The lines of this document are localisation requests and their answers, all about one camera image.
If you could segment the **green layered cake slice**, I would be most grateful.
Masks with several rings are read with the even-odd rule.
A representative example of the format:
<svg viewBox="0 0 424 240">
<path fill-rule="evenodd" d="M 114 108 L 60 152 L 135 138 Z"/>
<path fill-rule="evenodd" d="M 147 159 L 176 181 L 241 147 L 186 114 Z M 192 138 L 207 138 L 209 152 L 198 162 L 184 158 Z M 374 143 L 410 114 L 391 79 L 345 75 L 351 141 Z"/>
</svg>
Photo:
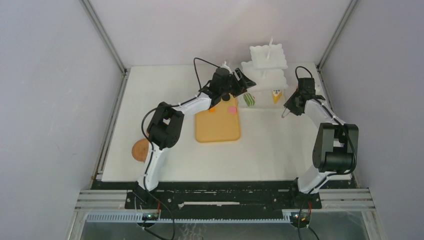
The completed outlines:
<svg viewBox="0 0 424 240">
<path fill-rule="evenodd" d="M 243 99 L 248 107 L 253 107 L 256 103 L 255 97 L 251 93 L 245 93 Z"/>
</svg>

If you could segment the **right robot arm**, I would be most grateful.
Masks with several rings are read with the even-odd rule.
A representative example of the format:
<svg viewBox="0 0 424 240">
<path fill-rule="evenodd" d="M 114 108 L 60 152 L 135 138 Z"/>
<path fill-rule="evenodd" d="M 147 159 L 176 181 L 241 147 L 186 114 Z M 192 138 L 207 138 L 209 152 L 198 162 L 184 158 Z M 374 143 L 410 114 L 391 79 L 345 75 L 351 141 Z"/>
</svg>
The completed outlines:
<svg viewBox="0 0 424 240">
<path fill-rule="evenodd" d="M 302 208 L 333 176 L 351 174 L 357 166 L 359 128 L 341 120 L 318 95 L 312 77 L 298 79 L 295 92 L 284 107 L 296 116 L 306 115 L 318 132 L 312 150 L 312 166 L 298 177 L 297 189 L 289 194 L 289 203 Z"/>
</svg>

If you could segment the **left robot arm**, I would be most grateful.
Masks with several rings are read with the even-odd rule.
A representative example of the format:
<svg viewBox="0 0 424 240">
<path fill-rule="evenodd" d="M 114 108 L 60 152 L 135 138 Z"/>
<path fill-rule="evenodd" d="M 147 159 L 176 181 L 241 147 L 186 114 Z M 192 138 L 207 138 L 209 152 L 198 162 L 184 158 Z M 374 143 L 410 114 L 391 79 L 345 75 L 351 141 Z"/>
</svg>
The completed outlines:
<svg viewBox="0 0 424 240">
<path fill-rule="evenodd" d="M 191 99 L 175 105 L 161 102 L 150 110 L 152 118 L 142 134 L 148 141 L 148 151 L 141 177 L 137 180 L 143 189 L 137 195 L 137 202 L 149 209 L 156 203 L 154 190 L 159 184 L 159 170 L 168 150 L 178 142 L 184 118 L 215 107 L 226 95 L 238 97 L 256 86 L 239 68 L 219 66 L 212 79 L 202 86 Z"/>
</svg>

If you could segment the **pink handled metal tongs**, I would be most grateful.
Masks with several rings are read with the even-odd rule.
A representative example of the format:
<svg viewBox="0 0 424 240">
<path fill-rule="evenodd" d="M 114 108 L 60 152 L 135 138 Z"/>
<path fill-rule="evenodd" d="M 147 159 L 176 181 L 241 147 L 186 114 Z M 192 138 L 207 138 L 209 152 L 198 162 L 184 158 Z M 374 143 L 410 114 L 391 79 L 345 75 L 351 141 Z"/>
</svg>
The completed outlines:
<svg viewBox="0 0 424 240">
<path fill-rule="evenodd" d="M 283 111 L 283 113 L 282 113 L 282 115 L 281 115 L 281 117 L 282 117 L 282 118 L 285 118 L 285 117 L 287 117 L 290 113 L 291 113 L 291 110 L 290 110 L 290 109 L 288 109 L 288 108 L 285 108 L 285 109 L 284 109 L 284 111 Z"/>
</svg>

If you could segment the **yellow cream cake slice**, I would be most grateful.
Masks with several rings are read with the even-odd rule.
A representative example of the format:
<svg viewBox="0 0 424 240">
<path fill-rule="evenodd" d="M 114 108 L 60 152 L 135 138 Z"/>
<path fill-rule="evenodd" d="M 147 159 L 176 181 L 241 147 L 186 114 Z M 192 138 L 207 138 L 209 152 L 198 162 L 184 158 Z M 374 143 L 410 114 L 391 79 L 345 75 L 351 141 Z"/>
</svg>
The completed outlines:
<svg viewBox="0 0 424 240">
<path fill-rule="evenodd" d="M 272 90 L 272 99 L 274 104 L 277 104 L 282 96 L 283 92 L 280 89 Z"/>
</svg>

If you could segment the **white three tier stand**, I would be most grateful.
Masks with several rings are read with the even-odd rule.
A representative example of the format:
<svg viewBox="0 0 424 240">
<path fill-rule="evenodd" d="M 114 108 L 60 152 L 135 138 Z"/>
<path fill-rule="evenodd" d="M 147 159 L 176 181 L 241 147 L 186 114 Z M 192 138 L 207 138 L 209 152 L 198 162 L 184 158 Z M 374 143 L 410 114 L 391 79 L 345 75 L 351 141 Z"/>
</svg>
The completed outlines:
<svg viewBox="0 0 424 240">
<path fill-rule="evenodd" d="M 243 95 L 237 97 L 241 109 L 281 109 L 285 103 L 284 92 L 288 88 L 284 70 L 288 68 L 282 44 L 274 44 L 271 38 L 267 45 L 250 46 L 251 60 L 241 63 L 241 71 L 256 86 L 246 93 L 255 98 L 255 105 L 248 107 Z M 283 96 L 277 104 L 273 103 L 272 90 L 281 90 Z"/>
</svg>

